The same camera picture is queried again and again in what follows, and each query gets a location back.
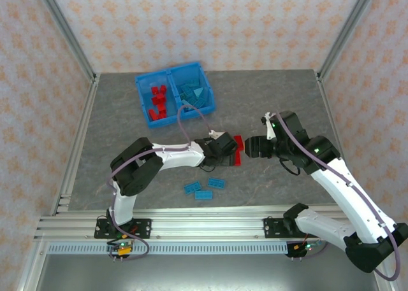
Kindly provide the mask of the small electronics board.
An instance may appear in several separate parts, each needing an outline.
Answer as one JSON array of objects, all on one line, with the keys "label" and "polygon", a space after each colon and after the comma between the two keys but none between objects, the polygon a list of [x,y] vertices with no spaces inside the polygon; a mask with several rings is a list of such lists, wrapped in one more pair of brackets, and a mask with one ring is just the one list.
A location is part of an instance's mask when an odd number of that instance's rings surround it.
[{"label": "small electronics board", "polygon": [[306,259],[310,259],[315,255],[318,255],[319,252],[325,248],[325,243],[320,239],[315,241],[288,241],[286,243],[286,247],[286,257],[288,257],[292,261],[294,261],[295,259],[303,261]]},{"label": "small electronics board", "polygon": [[133,251],[133,242],[125,239],[114,239],[106,243],[108,256],[115,262],[124,262]]}]

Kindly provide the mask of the grey metal lower panel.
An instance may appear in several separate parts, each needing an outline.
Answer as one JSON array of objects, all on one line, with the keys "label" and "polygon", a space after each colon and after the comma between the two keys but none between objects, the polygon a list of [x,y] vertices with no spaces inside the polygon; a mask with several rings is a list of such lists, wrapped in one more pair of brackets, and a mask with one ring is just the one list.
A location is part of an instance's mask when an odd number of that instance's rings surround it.
[{"label": "grey metal lower panel", "polygon": [[378,291],[374,275],[337,249],[303,261],[283,255],[50,255],[36,291]]}]

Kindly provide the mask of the aluminium side rail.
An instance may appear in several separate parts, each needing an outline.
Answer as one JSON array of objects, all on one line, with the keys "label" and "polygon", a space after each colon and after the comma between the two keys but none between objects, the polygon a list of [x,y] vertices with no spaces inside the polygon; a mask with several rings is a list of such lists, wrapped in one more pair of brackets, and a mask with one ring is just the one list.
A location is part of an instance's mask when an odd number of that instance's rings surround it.
[{"label": "aluminium side rail", "polygon": [[96,73],[89,85],[85,104],[78,122],[78,127],[76,129],[76,135],[71,146],[68,161],[66,163],[66,169],[63,174],[59,190],[57,191],[57,195],[54,198],[53,206],[50,210],[51,216],[55,216],[57,214],[61,199],[71,197],[100,76],[101,73]]},{"label": "aluminium side rail", "polygon": [[323,85],[323,79],[322,79],[319,72],[314,71],[314,74],[315,74],[316,81],[317,81],[317,84],[318,84],[318,87],[319,87],[319,90],[320,90],[320,93],[321,93],[321,97],[323,98],[324,106],[325,106],[325,109],[326,109],[326,112],[327,112],[327,115],[328,115],[328,118],[329,118],[329,121],[330,121],[332,131],[333,131],[334,140],[335,140],[334,145],[336,146],[337,150],[340,152],[340,155],[341,155],[342,159],[344,159],[344,161],[346,163],[346,167],[349,168],[350,171],[353,171],[353,169],[349,166],[349,163],[347,162],[347,160],[345,158],[345,155],[344,155],[344,151],[343,151],[343,148],[342,148],[339,132],[338,132],[337,126],[335,124],[334,114],[332,113],[332,108],[331,108],[330,103],[329,103],[328,94],[327,94],[327,92],[326,92],[326,90],[324,88],[324,85]]}]

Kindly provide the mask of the wide aluminium base rail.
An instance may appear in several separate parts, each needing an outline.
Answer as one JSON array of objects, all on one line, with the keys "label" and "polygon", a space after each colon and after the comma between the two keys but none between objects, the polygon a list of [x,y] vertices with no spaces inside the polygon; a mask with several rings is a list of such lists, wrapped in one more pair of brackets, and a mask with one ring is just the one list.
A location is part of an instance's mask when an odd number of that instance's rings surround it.
[{"label": "wide aluminium base rail", "polygon": [[[218,208],[138,209],[136,218],[152,220],[149,241],[259,241],[263,219],[280,218],[289,205]],[[93,241],[100,211],[64,211],[43,216],[34,233],[39,241]]]}]

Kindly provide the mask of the aluminium frame post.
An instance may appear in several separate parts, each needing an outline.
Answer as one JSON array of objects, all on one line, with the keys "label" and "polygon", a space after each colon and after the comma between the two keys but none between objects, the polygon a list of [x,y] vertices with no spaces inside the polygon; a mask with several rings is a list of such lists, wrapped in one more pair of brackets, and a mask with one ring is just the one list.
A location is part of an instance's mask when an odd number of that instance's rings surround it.
[{"label": "aluminium frame post", "polygon": [[347,41],[351,37],[357,23],[359,22],[370,2],[371,0],[356,0],[336,40],[334,41],[330,51],[328,52],[323,65],[316,73],[319,82],[322,82],[325,76],[329,74],[331,68],[333,67]]},{"label": "aluminium frame post", "polygon": [[92,81],[95,82],[98,78],[97,73],[93,70],[91,63],[86,57],[82,47],[80,46],[77,37],[75,36],[72,28],[69,25],[67,18],[64,16],[57,0],[43,0],[45,6],[48,8],[54,22],[57,24],[62,36],[66,40],[69,48],[73,52],[76,60],[78,61],[82,71]]}]

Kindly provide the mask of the aluminium frame leg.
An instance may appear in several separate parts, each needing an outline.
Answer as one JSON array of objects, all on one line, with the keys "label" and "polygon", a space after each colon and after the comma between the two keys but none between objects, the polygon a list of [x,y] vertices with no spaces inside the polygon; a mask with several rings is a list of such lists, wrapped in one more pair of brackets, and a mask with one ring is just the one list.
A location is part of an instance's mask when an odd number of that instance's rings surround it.
[{"label": "aluminium frame leg", "polygon": [[381,278],[377,273],[374,273],[375,282],[377,284],[378,291],[398,291],[394,281],[388,281]]},{"label": "aluminium frame leg", "polygon": [[17,291],[36,291],[47,257],[48,247],[48,241],[33,243],[33,246],[28,253]]}]

